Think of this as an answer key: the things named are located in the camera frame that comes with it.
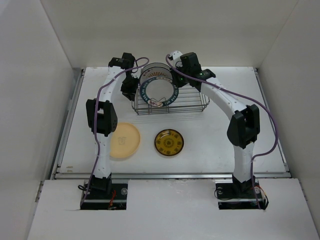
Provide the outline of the white plate blue rim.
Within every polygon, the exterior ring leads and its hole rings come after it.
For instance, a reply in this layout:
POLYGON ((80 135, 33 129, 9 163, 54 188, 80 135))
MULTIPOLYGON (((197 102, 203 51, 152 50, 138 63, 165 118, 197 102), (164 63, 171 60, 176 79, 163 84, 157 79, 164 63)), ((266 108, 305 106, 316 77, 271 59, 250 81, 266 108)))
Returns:
POLYGON ((142 100, 152 107, 167 107, 171 105, 179 95, 179 88, 173 83, 167 89, 160 89, 159 87, 156 89, 141 89, 141 86, 139 93, 142 100))

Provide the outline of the beige plastic plate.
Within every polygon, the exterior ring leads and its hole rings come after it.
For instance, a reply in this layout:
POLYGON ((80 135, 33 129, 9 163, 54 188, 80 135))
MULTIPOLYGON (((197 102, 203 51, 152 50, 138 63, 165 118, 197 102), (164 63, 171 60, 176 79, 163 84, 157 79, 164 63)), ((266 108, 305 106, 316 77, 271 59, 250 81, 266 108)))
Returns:
POLYGON ((119 122, 110 141, 110 156, 125 159, 133 155, 139 148, 141 135, 131 123, 119 122))

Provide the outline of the small yellow patterned plate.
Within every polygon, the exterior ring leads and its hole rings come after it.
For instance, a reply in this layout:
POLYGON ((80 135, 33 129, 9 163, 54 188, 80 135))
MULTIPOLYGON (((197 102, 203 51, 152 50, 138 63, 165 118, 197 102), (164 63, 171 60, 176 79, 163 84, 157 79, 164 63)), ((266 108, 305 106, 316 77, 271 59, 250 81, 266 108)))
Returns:
POLYGON ((156 151, 164 157, 175 157, 183 150, 184 138, 180 132, 174 129, 164 129, 157 133, 154 139, 156 151))

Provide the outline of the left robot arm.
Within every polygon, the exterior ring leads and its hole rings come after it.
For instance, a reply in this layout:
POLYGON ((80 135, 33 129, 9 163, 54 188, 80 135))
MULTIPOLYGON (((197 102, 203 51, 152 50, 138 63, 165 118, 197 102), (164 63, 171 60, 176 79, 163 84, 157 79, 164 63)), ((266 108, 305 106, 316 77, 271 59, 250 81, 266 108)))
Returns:
POLYGON ((112 58, 108 64, 108 76, 98 89, 96 98, 86 101, 87 121, 94 135, 96 157, 88 184, 83 191, 84 199, 94 195, 104 199, 111 195, 111 138, 118 125, 113 101, 118 91, 128 100, 134 100, 139 79, 132 73, 138 68, 137 60, 131 53, 125 52, 120 58, 112 58))

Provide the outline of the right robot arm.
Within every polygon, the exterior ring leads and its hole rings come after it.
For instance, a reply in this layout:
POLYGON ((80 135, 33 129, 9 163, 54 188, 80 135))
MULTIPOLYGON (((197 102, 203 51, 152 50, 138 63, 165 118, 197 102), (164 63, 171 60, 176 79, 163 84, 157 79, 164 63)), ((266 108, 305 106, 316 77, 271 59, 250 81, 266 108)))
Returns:
POLYGON ((227 199, 252 198, 255 192, 253 150, 260 133, 260 109, 256 104, 246 105, 237 98, 240 94, 226 89, 210 69, 202 69, 194 52, 175 51, 165 57, 173 82, 196 88, 212 100, 227 116, 227 138, 233 145, 234 170, 230 195, 227 199))

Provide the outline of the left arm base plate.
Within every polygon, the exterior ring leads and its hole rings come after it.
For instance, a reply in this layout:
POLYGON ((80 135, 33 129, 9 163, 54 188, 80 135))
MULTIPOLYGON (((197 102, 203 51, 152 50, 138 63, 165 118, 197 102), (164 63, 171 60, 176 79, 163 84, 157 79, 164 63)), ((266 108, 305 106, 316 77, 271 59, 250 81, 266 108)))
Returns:
POLYGON ((128 183, 113 183, 110 193, 88 192, 81 210, 109 210, 118 211, 127 209, 128 183))

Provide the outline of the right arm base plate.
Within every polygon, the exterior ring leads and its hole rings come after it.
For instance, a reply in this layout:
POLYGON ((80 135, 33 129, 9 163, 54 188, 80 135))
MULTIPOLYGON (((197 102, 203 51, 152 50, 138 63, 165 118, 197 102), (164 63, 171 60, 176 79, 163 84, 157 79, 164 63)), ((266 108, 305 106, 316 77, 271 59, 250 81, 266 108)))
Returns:
POLYGON ((258 182, 254 190, 250 186, 244 192, 236 192, 231 182, 217 182, 214 196, 219 210, 266 210, 269 206, 269 199, 258 182))

